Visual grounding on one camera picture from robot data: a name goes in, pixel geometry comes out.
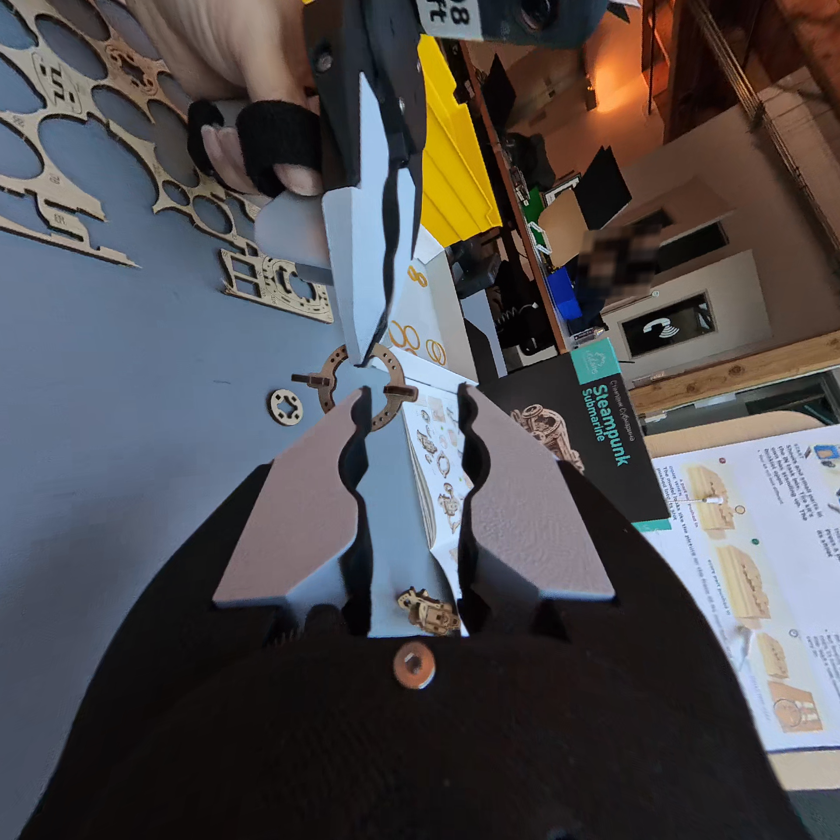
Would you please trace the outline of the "yellow plastic bin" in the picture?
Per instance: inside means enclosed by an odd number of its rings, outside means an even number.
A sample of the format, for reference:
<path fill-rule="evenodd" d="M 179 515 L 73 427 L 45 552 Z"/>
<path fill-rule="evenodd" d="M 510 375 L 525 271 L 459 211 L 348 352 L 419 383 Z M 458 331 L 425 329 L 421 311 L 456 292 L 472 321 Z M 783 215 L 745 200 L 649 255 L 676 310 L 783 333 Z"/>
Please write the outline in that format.
<path fill-rule="evenodd" d="M 500 226 L 501 217 L 469 109 L 455 99 L 455 78 L 434 38 L 421 35 L 418 57 L 427 106 L 421 222 L 446 247 Z"/>

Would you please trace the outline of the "black product box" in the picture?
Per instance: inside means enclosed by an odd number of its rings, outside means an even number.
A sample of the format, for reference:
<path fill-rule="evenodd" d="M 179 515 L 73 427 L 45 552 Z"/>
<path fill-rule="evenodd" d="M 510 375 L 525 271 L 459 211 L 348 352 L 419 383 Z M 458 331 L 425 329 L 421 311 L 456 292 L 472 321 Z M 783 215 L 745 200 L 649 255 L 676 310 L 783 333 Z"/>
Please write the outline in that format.
<path fill-rule="evenodd" d="M 574 466 L 638 531 L 671 529 L 669 507 L 608 338 L 479 389 L 555 458 Z"/>

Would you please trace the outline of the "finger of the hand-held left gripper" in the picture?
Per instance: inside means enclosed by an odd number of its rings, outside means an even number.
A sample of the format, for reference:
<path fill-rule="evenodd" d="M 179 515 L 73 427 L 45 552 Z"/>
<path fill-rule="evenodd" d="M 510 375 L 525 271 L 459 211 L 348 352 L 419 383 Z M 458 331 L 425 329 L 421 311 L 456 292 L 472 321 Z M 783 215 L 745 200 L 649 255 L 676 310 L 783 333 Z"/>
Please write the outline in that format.
<path fill-rule="evenodd" d="M 359 75 L 360 182 L 325 192 L 322 216 L 349 362 L 365 366 L 390 304 L 385 291 L 385 187 L 390 155 L 380 104 Z"/>
<path fill-rule="evenodd" d="M 417 174 L 422 172 L 413 171 L 408 165 L 395 170 L 392 210 L 394 259 L 414 257 L 423 201 L 423 188 L 416 184 L 414 177 Z"/>

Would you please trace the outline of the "wooden ring part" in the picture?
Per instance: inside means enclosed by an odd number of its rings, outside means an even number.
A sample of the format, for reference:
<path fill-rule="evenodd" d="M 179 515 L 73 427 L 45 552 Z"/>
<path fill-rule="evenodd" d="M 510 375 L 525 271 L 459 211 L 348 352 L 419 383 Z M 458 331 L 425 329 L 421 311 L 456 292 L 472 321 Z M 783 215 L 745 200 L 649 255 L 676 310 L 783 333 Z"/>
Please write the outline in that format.
<path fill-rule="evenodd" d="M 416 386 L 407 383 L 403 367 L 393 350 L 387 349 L 381 343 L 374 343 L 371 356 L 383 363 L 390 376 L 388 384 L 383 388 L 383 394 L 386 397 L 385 407 L 371 420 L 371 431 L 376 432 L 396 419 L 404 403 L 417 401 L 418 389 Z M 348 360 L 347 346 L 342 344 L 331 352 L 320 371 L 309 374 L 293 374 L 291 380 L 316 390 L 322 411 L 325 414 L 329 413 L 335 407 L 333 393 L 338 384 L 337 371 Z"/>

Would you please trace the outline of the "white cardboard box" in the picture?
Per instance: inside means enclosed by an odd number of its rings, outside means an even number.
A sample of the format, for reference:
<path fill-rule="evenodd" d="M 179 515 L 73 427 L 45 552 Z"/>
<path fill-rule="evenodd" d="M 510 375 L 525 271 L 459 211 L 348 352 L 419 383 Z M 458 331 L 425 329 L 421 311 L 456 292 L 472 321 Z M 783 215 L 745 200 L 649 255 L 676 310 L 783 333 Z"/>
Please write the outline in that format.
<path fill-rule="evenodd" d="M 419 228 L 415 258 L 410 265 L 425 275 L 427 287 L 420 288 L 406 274 L 381 341 L 402 356 L 405 372 L 421 382 L 438 385 L 452 382 L 456 376 L 483 383 L 507 375 L 487 294 L 482 290 L 465 300 L 458 299 L 445 248 L 424 227 Z M 415 328 L 420 339 L 416 354 L 391 346 L 387 333 L 391 320 Z M 445 368 L 428 359 L 427 340 L 444 345 Z"/>

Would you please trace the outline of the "person's left hand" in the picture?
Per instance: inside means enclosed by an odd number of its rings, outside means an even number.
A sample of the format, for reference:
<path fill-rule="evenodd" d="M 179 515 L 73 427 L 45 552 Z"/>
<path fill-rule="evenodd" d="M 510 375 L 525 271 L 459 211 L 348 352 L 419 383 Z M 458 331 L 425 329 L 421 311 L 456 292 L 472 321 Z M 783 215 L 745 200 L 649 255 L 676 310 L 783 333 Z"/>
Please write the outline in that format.
<path fill-rule="evenodd" d="M 246 171 L 238 132 L 215 107 L 222 101 L 319 104 L 297 1 L 128 1 L 174 79 L 194 102 L 191 156 L 202 171 L 239 193 L 268 195 Z"/>

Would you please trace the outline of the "laser-cut wooden sheet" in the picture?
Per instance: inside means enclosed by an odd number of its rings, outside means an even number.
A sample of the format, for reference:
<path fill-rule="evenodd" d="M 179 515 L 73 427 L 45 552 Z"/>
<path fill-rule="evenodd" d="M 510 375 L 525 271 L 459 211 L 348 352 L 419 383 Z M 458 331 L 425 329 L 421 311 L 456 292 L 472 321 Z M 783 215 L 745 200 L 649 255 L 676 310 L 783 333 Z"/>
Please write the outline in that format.
<path fill-rule="evenodd" d="M 236 203 L 251 223 L 256 221 L 257 204 L 197 169 L 194 169 L 194 185 L 174 178 L 161 165 L 153 141 L 145 140 L 107 118 L 95 102 L 94 91 L 107 90 L 130 102 L 151 123 L 154 122 L 151 112 L 154 104 L 171 110 L 185 122 L 186 110 L 173 101 L 162 86 L 162 79 L 171 77 L 163 59 L 143 55 L 107 21 L 104 22 L 105 36 L 87 35 L 51 2 L 2 2 L 2 5 L 34 39 L 27 46 L 2 45 L 2 65 L 14 69 L 40 99 L 39 108 L 32 112 L 3 110 L 2 126 L 26 143 L 38 158 L 40 170 L 27 177 L 3 174 L 1 186 L 6 194 L 32 199 L 35 211 L 45 225 L 45 230 L 37 230 L 2 216 L 3 232 L 114 265 L 138 267 L 124 253 L 92 244 L 83 217 L 107 222 L 102 204 L 58 167 L 40 137 L 42 124 L 50 119 L 74 123 L 94 121 L 131 151 L 151 177 L 155 189 L 153 214 L 163 211 L 181 214 L 196 229 L 223 245 L 218 251 L 223 269 L 223 293 L 315 322 L 333 323 L 333 310 L 324 285 L 309 283 L 307 295 L 297 291 L 293 281 L 302 278 L 296 265 L 286 259 L 268 257 L 251 238 L 239 232 L 228 203 Z M 38 23 L 45 21 L 51 21 L 79 38 L 101 64 L 104 77 L 93 79 L 64 61 L 38 31 Z"/>

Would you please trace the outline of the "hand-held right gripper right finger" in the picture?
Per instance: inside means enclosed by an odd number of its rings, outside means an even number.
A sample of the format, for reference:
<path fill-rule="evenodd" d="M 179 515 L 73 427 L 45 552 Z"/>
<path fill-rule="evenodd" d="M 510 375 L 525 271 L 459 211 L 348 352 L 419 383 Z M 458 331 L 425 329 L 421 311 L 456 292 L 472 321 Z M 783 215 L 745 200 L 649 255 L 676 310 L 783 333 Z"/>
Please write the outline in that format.
<path fill-rule="evenodd" d="M 546 602 L 615 590 L 555 458 L 475 386 L 457 391 L 472 482 L 458 538 L 458 614 L 469 636 L 526 632 Z"/>

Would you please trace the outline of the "instruction booklet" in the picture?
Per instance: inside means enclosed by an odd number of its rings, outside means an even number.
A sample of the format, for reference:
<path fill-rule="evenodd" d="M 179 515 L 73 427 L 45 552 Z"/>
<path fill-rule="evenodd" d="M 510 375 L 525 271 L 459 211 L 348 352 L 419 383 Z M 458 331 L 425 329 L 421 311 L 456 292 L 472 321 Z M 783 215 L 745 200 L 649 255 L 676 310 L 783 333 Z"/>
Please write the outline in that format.
<path fill-rule="evenodd" d="M 427 546 L 447 574 L 457 575 L 460 525 L 473 487 L 463 468 L 457 396 L 431 385 L 416 388 L 417 399 L 403 404 L 402 416 Z"/>

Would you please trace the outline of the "blue plastic bin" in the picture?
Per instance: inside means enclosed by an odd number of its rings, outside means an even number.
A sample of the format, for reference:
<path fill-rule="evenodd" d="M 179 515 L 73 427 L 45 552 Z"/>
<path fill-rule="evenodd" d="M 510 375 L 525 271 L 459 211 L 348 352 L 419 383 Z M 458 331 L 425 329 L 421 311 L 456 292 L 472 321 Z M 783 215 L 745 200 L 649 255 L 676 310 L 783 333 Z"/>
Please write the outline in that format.
<path fill-rule="evenodd" d="M 558 268 L 545 278 L 553 309 L 564 321 L 582 318 L 581 306 L 574 293 L 574 285 L 565 267 Z"/>

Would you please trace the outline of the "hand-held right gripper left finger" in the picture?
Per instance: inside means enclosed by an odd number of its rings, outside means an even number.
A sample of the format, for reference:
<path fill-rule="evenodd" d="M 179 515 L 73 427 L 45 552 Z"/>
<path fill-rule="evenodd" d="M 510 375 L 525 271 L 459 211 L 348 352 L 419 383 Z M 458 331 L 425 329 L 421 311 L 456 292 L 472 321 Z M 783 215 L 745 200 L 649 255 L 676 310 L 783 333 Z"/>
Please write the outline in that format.
<path fill-rule="evenodd" d="M 374 553 L 359 484 L 369 460 L 371 388 L 354 390 L 274 458 L 222 574 L 221 609 L 279 607 L 298 625 L 336 608 L 350 633 L 371 630 Z"/>

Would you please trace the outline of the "black telephone sign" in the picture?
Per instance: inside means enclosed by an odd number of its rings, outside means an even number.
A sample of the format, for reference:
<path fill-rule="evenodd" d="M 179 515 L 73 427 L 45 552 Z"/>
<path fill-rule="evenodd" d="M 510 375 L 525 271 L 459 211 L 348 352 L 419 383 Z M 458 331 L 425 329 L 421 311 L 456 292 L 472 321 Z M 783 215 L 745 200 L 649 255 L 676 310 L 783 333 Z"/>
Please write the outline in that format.
<path fill-rule="evenodd" d="M 632 360 L 712 335 L 717 324 L 708 294 L 657 305 L 621 322 L 626 348 Z"/>

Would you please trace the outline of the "assembled wooden model piece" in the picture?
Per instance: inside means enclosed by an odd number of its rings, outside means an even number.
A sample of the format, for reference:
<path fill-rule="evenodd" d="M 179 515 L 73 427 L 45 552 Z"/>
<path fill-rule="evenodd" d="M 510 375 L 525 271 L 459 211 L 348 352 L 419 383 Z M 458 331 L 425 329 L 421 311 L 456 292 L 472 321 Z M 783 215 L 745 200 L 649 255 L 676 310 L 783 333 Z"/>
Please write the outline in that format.
<path fill-rule="evenodd" d="M 426 589 L 410 587 L 396 597 L 396 603 L 407 613 L 409 623 L 427 634 L 442 637 L 461 632 L 455 607 L 433 598 Z"/>

